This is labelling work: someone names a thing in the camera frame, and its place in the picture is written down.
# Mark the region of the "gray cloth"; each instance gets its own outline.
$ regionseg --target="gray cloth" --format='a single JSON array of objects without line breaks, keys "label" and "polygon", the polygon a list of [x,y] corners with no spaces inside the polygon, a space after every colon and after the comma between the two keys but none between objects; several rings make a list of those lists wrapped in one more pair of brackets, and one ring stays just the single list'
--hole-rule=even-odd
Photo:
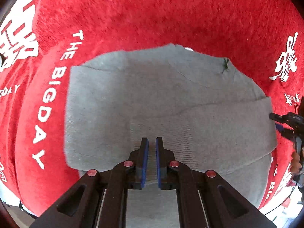
[{"label": "gray cloth", "polygon": [[[254,205],[263,197],[276,147],[275,126],[268,119],[270,98],[227,58],[172,44],[103,54],[72,67],[66,106],[64,150],[72,168],[112,169],[142,137],[149,138],[151,186],[145,196],[155,204],[145,210],[148,217],[159,209],[157,203],[176,198],[153,188],[157,136],[177,160],[195,170],[216,170]],[[141,211],[138,202],[145,200],[132,194],[129,199],[133,208],[127,219],[134,226],[140,221],[134,220]],[[164,210],[164,218],[174,217],[172,209]],[[171,221],[162,225],[176,227]]]}]

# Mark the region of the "human hand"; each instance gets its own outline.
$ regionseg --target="human hand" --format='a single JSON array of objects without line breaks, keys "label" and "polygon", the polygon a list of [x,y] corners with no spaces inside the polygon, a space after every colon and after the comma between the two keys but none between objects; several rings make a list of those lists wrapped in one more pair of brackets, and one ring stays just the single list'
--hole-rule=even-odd
[{"label": "human hand", "polygon": [[290,162],[290,173],[292,175],[298,175],[300,172],[300,169],[302,167],[301,163],[300,163],[300,155],[297,154],[297,152],[293,152],[291,154],[292,160]]}]

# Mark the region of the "wire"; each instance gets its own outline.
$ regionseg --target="wire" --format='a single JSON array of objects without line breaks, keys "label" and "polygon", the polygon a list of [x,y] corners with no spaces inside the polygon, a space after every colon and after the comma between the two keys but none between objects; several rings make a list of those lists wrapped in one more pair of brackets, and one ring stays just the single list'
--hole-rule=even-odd
[{"label": "wire", "polygon": [[275,207],[273,210],[275,210],[275,209],[277,209],[279,206],[281,206],[290,196],[291,196],[291,194],[292,194],[292,192],[295,190],[295,187],[297,186],[297,184],[292,188],[292,190],[291,190],[291,193],[289,194],[289,196],[280,204],[280,205],[278,205],[277,207]]}]

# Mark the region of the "red blanket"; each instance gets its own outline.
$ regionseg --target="red blanket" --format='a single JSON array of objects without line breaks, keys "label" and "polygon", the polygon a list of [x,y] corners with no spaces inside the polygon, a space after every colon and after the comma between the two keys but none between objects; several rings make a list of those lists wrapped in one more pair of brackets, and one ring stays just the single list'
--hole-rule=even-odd
[{"label": "red blanket", "polygon": [[[37,215],[79,179],[63,154],[70,66],[110,51],[174,43],[229,57],[274,112],[294,111],[303,28],[290,0],[18,0],[0,35],[0,178]],[[278,136],[261,206],[290,178],[291,152]]]}]

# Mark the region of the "round red bolt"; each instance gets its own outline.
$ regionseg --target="round red bolt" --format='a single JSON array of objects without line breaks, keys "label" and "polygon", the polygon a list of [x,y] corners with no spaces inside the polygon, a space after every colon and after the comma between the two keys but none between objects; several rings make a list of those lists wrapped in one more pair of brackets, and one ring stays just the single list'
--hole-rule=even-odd
[{"label": "round red bolt", "polygon": [[209,170],[209,171],[206,172],[206,175],[207,175],[208,177],[213,178],[213,177],[216,176],[216,172],[215,172],[214,170]]},{"label": "round red bolt", "polygon": [[124,162],[124,166],[125,166],[125,167],[130,167],[130,166],[132,166],[132,165],[133,165],[133,162],[130,161],[130,160],[127,160],[127,161]]},{"label": "round red bolt", "polygon": [[97,170],[89,170],[88,171],[88,175],[91,176],[91,177],[95,176],[96,174],[97,174]]},{"label": "round red bolt", "polygon": [[175,160],[174,160],[174,161],[171,161],[171,162],[170,162],[170,166],[171,166],[171,167],[178,167],[178,166],[179,166],[179,162],[178,162],[178,161],[175,161]]}]

